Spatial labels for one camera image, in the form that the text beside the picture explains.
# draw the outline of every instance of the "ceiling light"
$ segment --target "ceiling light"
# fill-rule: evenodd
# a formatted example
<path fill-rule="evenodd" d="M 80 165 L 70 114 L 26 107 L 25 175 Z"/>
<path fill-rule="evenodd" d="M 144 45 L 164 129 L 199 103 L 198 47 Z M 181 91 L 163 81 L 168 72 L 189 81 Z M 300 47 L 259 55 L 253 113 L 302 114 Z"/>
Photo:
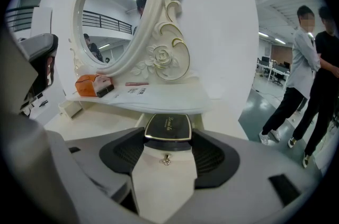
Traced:
<path fill-rule="evenodd" d="M 262 35 L 262 36 L 264 36 L 264 37 L 268 37 L 268 35 L 266 35 L 266 34 L 264 34 L 264 33 L 262 33 L 262 32 L 259 32 L 259 35 Z"/>
<path fill-rule="evenodd" d="M 280 40 L 280 39 L 275 39 L 276 41 L 278 41 L 278 42 L 280 42 L 280 43 L 282 43 L 282 44 L 286 44 L 285 42 L 283 42 L 282 40 Z"/>
<path fill-rule="evenodd" d="M 107 47 L 107 46 L 109 46 L 109 44 L 106 44 L 106 45 L 104 45 L 104 46 L 101 46 L 101 47 L 99 47 L 98 49 L 102 49 L 102 48 L 105 48 L 105 47 Z"/>

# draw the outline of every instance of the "railing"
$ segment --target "railing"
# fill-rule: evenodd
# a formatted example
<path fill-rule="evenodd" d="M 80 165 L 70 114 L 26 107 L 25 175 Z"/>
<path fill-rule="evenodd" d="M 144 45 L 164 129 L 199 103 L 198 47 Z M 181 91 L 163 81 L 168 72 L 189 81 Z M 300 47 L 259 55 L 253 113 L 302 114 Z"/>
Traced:
<path fill-rule="evenodd" d="M 132 25 L 99 13 L 84 10 L 83 26 L 92 26 L 132 34 Z"/>
<path fill-rule="evenodd" d="M 12 31 L 17 32 L 30 29 L 33 9 L 38 6 L 22 6 L 6 10 L 5 21 Z"/>

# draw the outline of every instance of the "white mirror frame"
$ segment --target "white mirror frame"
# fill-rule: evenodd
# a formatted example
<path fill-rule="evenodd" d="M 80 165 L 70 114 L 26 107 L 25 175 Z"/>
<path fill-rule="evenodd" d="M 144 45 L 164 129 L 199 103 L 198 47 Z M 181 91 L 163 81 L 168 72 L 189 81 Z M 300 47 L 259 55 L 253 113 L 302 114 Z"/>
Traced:
<path fill-rule="evenodd" d="M 94 61 L 84 49 L 82 14 L 85 1 L 76 0 L 72 12 L 72 39 L 69 41 L 74 52 L 75 71 L 87 65 L 98 74 L 121 75 L 131 70 L 140 54 L 146 54 L 132 69 L 132 74 L 141 74 L 147 79 L 149 73 L 156 73 L 163 80 L 178 80 L 188 72 L 189 52 L 176 21 L 176 14 L 181 11 L 180 0 L 147 0 L 142 21 L 128 49 L 112 65 Z"/>

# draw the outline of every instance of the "orange tissue box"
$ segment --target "orange tissue box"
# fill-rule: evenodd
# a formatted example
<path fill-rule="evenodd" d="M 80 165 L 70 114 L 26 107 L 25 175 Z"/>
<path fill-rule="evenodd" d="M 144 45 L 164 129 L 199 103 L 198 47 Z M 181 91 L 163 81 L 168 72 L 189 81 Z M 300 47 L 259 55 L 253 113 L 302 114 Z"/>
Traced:
<path fill-rule="evenodd" d="M 114 89 L 111 78 L 98 74 L 80 76 L 75 87 L 79 95 L 84 97 L 102 97 Z"/>

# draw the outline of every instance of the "white shirt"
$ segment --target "white shirt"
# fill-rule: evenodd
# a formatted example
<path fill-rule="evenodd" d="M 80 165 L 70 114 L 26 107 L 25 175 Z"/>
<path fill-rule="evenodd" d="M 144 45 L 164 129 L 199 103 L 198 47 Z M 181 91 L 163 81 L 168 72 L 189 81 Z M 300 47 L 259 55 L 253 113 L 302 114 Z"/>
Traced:
<path fill-rule="evenodd" d="M 307 32 L 302 27 L 299 27 L 294 34 L 292 55 L 291 74 L 287 81 L 287 87 L 294 87 L 309 99 L 313 84 L 312 70 L 320 69 L 320 59 L 315 43 L 312 45 Z"/>

